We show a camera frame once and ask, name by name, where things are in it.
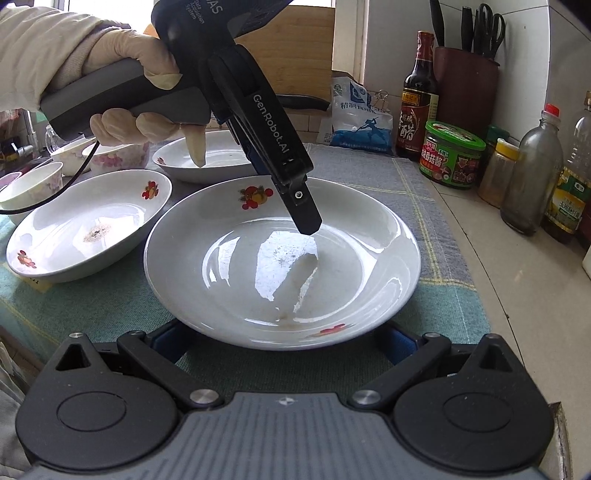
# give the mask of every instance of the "shallow dish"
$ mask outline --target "shallow dish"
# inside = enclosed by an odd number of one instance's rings
[[[90,145],[82,152],[84,158],[90,155],[94,147]],[[118,147],[106,147],[101,145],[96,149],[90,161],[90,169],[95,175],[110,173],[119,170],[135,170],[145,168],[148,164],[148,150],[150,144],[144,145],[119,145]]]
[[[90,145],[94,145],[96,138],[79,138],[74,140],[61,148],[58,148],[51,154],[55,161],[60,161],[64,164],[62,174],[66,177],[72,177],[76,174],[84,163],[86,156],[82,154],[84,149]],[[87,165],[84,171],[89,171],[90,165]]]
[[[203,167],[196,166],[191,160],[184,138],[160,148],[152,156],[152,161],[171,178],[202,185],[256,175],[254,167],[246,158],[242,147],[234,141],[230,130],[207,132],[205,140]]]
[[[55,161],[34,168],[0,191],[0,208],[17,210],[49,198],[63,187],[61,169],[63,164]],[[12,223],[19,225],[31,212],[8,215]]]
[[[170,180],[125,170],[82,181],[33,211],[8,242],[10,268],[49,282],[102,270],[145,239],[172,192]]]
[[[170,209],[144,252],[152,290],[177,318],[234,345],[307,349],[379,326],[421,271],[406,224],[377,200],[309,179],[323,217],[301,235],[268,176],[203,189]]]

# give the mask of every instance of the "black cable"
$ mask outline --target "black cable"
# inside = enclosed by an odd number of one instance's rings
[[[42,207],[43,205],[49,203],[50,201],[55,200],[56,198],[58,198],[82,174],[82,172],[84,171],[84,169],[86,168],[86,166],[88,165],[88,163],[92,160],[92,157],[94,156],[94,154],[96,152],[96,149],[99,148],[99,146],[100,146],[100,143],[97,141],[95,143],[95,146],[92,147],[92,150],[90,151],[90,154],[88,155],[88,157],[86,157],[86,160],[84,161],[84,163],[82,164],[82,166],[80,167],[80,169],[74,174],[74,176],[70,179],[70,181],[68,183],[66,183],[66,186],[64,186],[59,192],[55,192],[53,195],[51,195],[49,198],[46,198],[42,202],[36,203],[36,204],[31,205],[31,206],[28,206],[28,207],[18,208],[16,210],[2,210],[2,209],[0,209],[0,215],[18,215],[19,213],[30,212],[31,210],[34,210],[34,209],[39,208],[39,207]]]

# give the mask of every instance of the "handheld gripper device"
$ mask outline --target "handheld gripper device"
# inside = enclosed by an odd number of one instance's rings
[[[158,36],[183,74],[172,90],[144,77],[138,61],[101,68],[41,100],[64,140],[91,136],[95,113],[125,108],[156,112],[176,123],[227,123],[258,174],[270,174],[297,229],[318,231],[322,219],[306,186],[311,159],[277,95],[248,50],[234,38],[257,30],[290,0],[160,0],[152,11]]]

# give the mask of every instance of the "red bottle cap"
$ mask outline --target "red bottle cap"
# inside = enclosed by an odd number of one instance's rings
[[[544,107],[544,112],[548,112],[554,116],[560,116],[560,109],[557,106],[552,105],[551,103],[546,103]]]

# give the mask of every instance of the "beige glove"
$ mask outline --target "beige glove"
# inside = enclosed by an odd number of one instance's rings
[[[139,60],[146,78],[158,88],[170,90],[181,79],[174,57],[162,41],[129,29],[104,34],[90,51],[82,73],[128,57]],[[158,143],[181,132],[195,165],[205,165],[205,126],[174,124],[157,113],[141,113],[135,118],[128,110],[113,108],[93,115],[90,128],[100,143],[108,146]]]

